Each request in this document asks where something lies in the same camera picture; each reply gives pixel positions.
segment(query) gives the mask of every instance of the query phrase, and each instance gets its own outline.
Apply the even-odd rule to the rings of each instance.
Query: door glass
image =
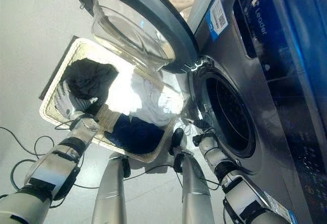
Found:
[[[175,61],[175,53],[158,29],[120,0],[93,0],[92,33],[105,47],[130,54],[146,69],[157,71]]]

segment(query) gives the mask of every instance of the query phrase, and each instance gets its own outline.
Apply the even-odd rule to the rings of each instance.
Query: laundry basket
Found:
[[[54,124],[54,125],[60,125],[64,122],[68,122],[66,118],[64,118],[58,110],[55,108],[54,103],[54,94],[55,90],[57,88],[58,83],[61,80],[61,77],[68,65],[70,65],[72,62],[81,60],[83,58],[88,58],[93,61],[99,62],[99,63],[111,63],[113,64],[113,60],[116,60],[114,66],[120,66],[121,68],[124,68],[124,65],[131,65],[124,59],[118,57],[116,54],[110,52],[109,50],[105,49],[104,47],[84,38],[78,38],[76,39],[69,51],[67,52],[57,74],[55,75],[44,99],[40,107],[40,115],[41,117]],[[158,79],[154,78],[153,76],[147,74],[146,72],[135,68],[134,72],[143,77],[144,79],[150,81],[153,85],[155,85],[157,88],[162,88],[164,86],[164,83],[159,81]],[[101,109],[97,113],[96,117],[101,118]],[[92,142],[96,143],[100,146],[103,146],[105,148],[108,148],[110,150],[113,150],[115,152],[118,152],[120,154],[127,155],[128,157],[131,157],[133,159],[150,163],[156,159],[156,157],[159,155],[163,145],[166,141],[170,140],[172,134],[173,134],[173,127],[176,123],[176,117],[172,118],[171,121],[165,126],[165,132],[163,134],[163,137],[158,144],[157,148],[148,154],[132,154],[129,152],[124,151],[123,149],[116,147],[112,142],[110,142],[106,137],[104,136],[104,129],[103,124],[101,124],[101,119],[99,122],[100,125],[100,131],[99,133],[93,138]],[[69,123],[66,125],[62,125],[63,128],[69,128]]]

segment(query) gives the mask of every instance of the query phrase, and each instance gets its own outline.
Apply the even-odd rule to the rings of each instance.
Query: wire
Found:
[[[203,155],[203,157],[205,158],[206,154],[209,153],[211,150],[214,150],[214,149],[217,149],[217,148],[220,148],[218,146],[215,146],[213,148],[210,148],[208,151],[205,152],[205,154]]]
[[[28,149],[26,149],[24,146],[23,146],[23,144],[21,144],[21,142],[18,140],[18,138],[15,136],[15,134],[11,131],[11,130],[9,130],[9,129],[7,129],[7,128],[4,128],[4,127],[0,127],[0,129],[3,129],[3,130],[5,130],[5,131],[8,131],[14,138],[15,138],[15,140],[17,141],[17,143],[21,146],[21,148],[24,150],[24,151],[26,151],[27,153],[29,153],[29,154],[31,154],[31,155],[34,155],[34,156],[42,156],[42,155],[45,155],[45,154],[37,154],[37,153],[34,153],[34,152],[31,152],[31,151],[29,151]],[[53,142],[53,139],[50,137],[50,136],[41,136],[41,137],[39,137],[39,138],[37,138],[37,140],[36,140],[36,142],[40,139],[40,138],[43,138],[43,137],[47,137],[47,138],[49,138],[49,139],[51,139],[51,142],[53,143],[53,146],[55,146],[55,143]]]
[[[226,224],[226,208],[224,206],[224,210],[223,210],[223,219],[224,219],[224,224]]]
[[[16,163],[14,165],[14,167],[12,167],[11,169],[11,172],[10,172],[10,182],[11,182],[11,185],[18,191],[20,188],[16,185],[15,183],[15,180],[14,180],[14,172],[17,168],[17,166],[19,166],[20,164],[24,163],[24,162],[36,162],[35,160],[33,159],[23,159],[23,160],[20,160],[18,163]]]
[[[178,179],[178,181],[179,181],[179,184],[180,184],[180,186],[183,188],[182,182],[180,181],[180,179],[179,179],[179,176],[178,176],[177,172],[175,172],[175,173],[176,173],[176,176],[177,176],[177,179]]]
[[[160,167],[164,167],[164,166],[168,166],[168,167],[173,168],[173,166],[170,165],[170,164],[162,164],[162,165],[154,166],[154,167],[152,167],[152,168],[150,168],[150,169],[144,171],[143,173],[138,174],[138,175],[136,175],[136,176],[134,176],[134,177],[129,177],[129,178],[123,179],[123,181],[129,181],[129,180],[132,180],[132,179],[137,178],[137,177],[140,177],[140,176],[142,176],[142,175],[144,175],[144,174],[146,174],[146,173],[148,173],[148,172],[150,172],[150,171],[152,171],[152,170],[154,170],[154,169],[157,169],[157,168],[160,168]],[[176,172],[176,176],[177,176],[177,178],[178,178],[178,181],[179,181],[179,183],[180,183],[180,186],[183,187],[182,182],[180,181],[177,172]],[[81,187],[81,188],[86,188],[86,189],[98,189],[98,188],[99,188],[99,187],[85,187],[85,186],[81,186],[81,185],[78,185],[78,184],[74,184],[74,186]]]
[[[7,196],[8,196],[8,194],[3,194],[3,195],[0,196],[0,199],[4,198],[4,197],[7,197]]]
[[[152,171],[152,170],[154,170],[154,169],[157,169],[157,168],[160,168],[160,167],[164,167],[164,166],[168,166],[168,167],[172,167],[172,168],[173,168],[173,166],[171,166],[170,164],[162,164],[162,165],[158,165],[158,166],[152,167],[151,169],[148,169],[148,170],[144,171],[143,173],[141,173],[141,174],[139,174],[139,175],[136,175],[136,176],[134,176],[134,177],[126,178],[126,179],[124,179],[124,181],[132,180],[132,179],[137,178],[137,177],[140,177],[140,176],[142,176],[142,175],[144,175],[144,174],[146,174],[146,173],[148,173],[148,172],[150,172],[150,171]]]
[[[55,142],[53,141],[53,139],[50,136],[40,136],[39,138],[36,139],[35,143],[34,143],[34,152],[35,152],[35,156],[37,157],[37,159],[40,159],[39,156],[45,155],[45,154],[38,154],[36,152],[36,144],[37,142],[41,139],[41,138],[48,138],[50,139],[50,141],[52,142],[52,147],[55,146]]]
[[[61,123],[60,125],[57,125],[57,126],[55,127],[55,130],[57,130],[57,131],[68,131],[69,128],[59,128],[59,127],[60,127],[60,126],[63,126],[63,125],[66,125],[66,124],[68,124],[68,123],[70,123],[70,122],[73,122],[73,120],[68,120],[68,121],[66,121],[66,122],[64,122],[64,123]]]
[[[213,182],[213,181],[210,181],[210,180],[208,180],[208,179],[206,179],[206,178],[200,178],[200,179],[201,179],[201,180],[205,180],[205,181],[207,181],[207,182],[211,182],[211,183],[213,183],[213,184],[216,184],[216,185],[220,186],[219,183],[217,183],[217,182]]]
[[[219,188],[219,185],[216,187],[216,188],[211,188],[211,187],[208,187],[210,190],[212,191],[216,191],[218,188]]]
[[[213,191],[216,191],[218,188],[219,188],[219,186],[220,186],[220,184],[219,183],[217,183],[217,182],[213,182],[213,181],[210,181],[210,180],[208,180],[208,179],[206,179],[206,178],[200,178],[201,180],[205,180],[205,181],[207,181],[207,182],[211,182],[211,183],[213,183],[213,184],[216,184],[217,185],[217,187],[216,188],[211,188],[211,187],[208,187],[210,190],[213,190]]]
[[[66,197],[64,197],[63,200],[58,205],[52,205],[52,206],[50,206],[50,209],[54,209],[54,208],[57,208],[57,207],[61,206],[62,203],[65,201],[65,199],[66,199]]]

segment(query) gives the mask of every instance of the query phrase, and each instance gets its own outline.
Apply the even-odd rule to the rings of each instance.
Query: gray floor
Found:
[[[92,39],[91,16],[79,9],[77,0],[1,0],[0,6],[0,126],[11,129],[30,150],[36,138],[49,135],[58,143],[58,132],[42,120],[38,99],[73,35]],[[46,140],[39,151],[46,152]],[[77,183],[98,186],[112,152],[91,145]],[[199,157],[208,179],[215,180]],[[11,135],[0,130],[0,194],[14,192],[9,181],[12,166],[32,158]],[[22,185],[28,163],[15,174]],[[140,164],[132,163],[139,168]],[[133,170],[132,175],[144,168]],[[73,187],[62,206],[51,209],[45,223],[90,223],[96,190]],[[141,176],[125,183],[128,223],[181,223],[181,188],[173,170]],[[212,192],[216,223],[222,223],[222,192]]]

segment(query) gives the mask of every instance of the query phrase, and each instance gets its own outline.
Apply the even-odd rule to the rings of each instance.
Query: washing machine door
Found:
[[[79,1],[94,17],[95,38],[139,66],[183,73],[198,60],[194,35],[168,0]]]

